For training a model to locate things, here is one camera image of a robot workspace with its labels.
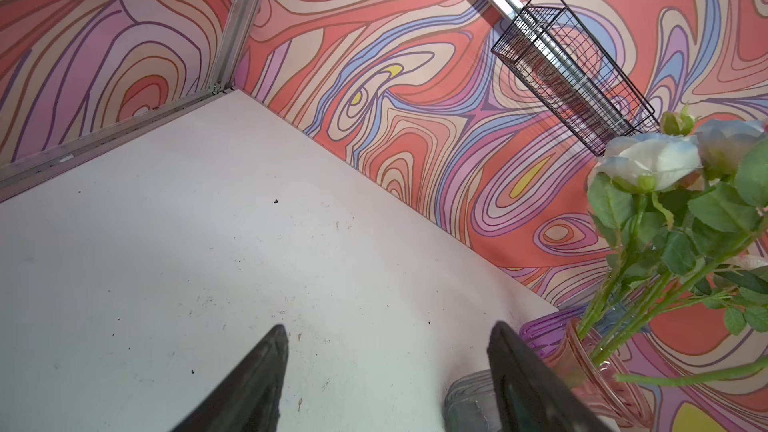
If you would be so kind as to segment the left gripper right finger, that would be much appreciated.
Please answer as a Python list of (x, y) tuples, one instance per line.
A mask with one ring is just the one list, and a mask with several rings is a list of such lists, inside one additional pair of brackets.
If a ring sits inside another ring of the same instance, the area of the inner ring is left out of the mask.
[(507, 323), (494, 324), (487, 355), (503, 431), (609, 429)]

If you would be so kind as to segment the white blue rose stem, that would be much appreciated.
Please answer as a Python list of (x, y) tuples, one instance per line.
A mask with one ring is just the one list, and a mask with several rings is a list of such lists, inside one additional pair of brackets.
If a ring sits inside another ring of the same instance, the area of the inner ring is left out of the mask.
[(676, 186), (700, 168), (701, 158), (692, 137), (649, 133), (617, 137), (608, 143), (594, 168), (587, 198), (593, 221), (616, 257), (582, 317), (579, 338), (585, 338), (603, 317), (627, 270), (639, 260), (645, 247), (640, 226), (651, 196)]

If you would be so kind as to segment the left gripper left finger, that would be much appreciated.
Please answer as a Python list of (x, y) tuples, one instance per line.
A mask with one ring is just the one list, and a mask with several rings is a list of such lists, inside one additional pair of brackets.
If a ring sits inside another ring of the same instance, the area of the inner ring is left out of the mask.
[(277, 324), (174, 430), (275, 432), (288, 358), (289, 338)]

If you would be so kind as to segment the purple glass vase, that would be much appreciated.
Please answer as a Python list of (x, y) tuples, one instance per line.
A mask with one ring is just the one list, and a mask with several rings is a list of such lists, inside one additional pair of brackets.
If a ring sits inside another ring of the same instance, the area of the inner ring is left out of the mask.
[[(572, 305), (529, 321), (521, 327), (519, 335), (541, 358), (548, 357), (555, 352), (565, 336), (567, 324), (572, 319), (581, 318), (587, 308), (587, 304)], [(609, 309), (603, 318), (595, 324), (595, 330), (599, 335), (605, 335), (626, 312), (627, 309), (622, 305)], [(654, 353), (653, 348), (648, 345), (646, 334), (640, 332), (638, 336), (634, 336), (621, 346), (617, 353), (621, 360), (630, 361), (635, 355), (648, 351)]]

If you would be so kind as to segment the red glass vase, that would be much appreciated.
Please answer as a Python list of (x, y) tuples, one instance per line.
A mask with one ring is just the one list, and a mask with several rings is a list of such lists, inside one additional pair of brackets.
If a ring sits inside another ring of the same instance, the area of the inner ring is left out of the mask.
[[(641, 389), (613, 378), (615, 374), (626, 373), (622, 361), (610, 357), (593, 364), (589, 355), (600, 336), (591, 330), (585, 338), (579, 338), (578, 324), (579, 319), (567, 324), (565, 336), (548, 357), (541, 358), (525, 344), (609, 427), (607, 431), (620, 427), (651, 428), (653, 410)], [(453, 382), (444, 400), (443, 415), (449, 431), (503, 431), (490, 366)]]

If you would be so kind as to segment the pale blue rose stem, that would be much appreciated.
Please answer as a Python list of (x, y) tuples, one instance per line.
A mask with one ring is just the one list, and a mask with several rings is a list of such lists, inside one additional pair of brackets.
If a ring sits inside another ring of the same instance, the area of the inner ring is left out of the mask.
[(764, 123), (713, 119), (697, 125), (670, 114), (658, 133), (694, 138), (701, 168), (649, 199), (640, 226), (645, 247), (606, 310), (622, 305), (627, 312), (592, 350), (597, 364), (717, 266), (749, 254), (767, 231)]

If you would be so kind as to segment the salmon pink rose stem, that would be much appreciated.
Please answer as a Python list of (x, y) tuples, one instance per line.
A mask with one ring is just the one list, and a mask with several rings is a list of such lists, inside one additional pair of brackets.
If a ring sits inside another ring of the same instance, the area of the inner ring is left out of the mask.
[(703, 384), (713, 381), (727, 381), (742, 379), (754, 375), (767, 367), (768, 357), (762, 356), (749, 364), (730, 367), (726, 369), (680, 376), (680, 377), (652, 377), (634, 374), (615, 374), (613, 378), (618, 382), (652, 385), (660, 387), (685, 387)]

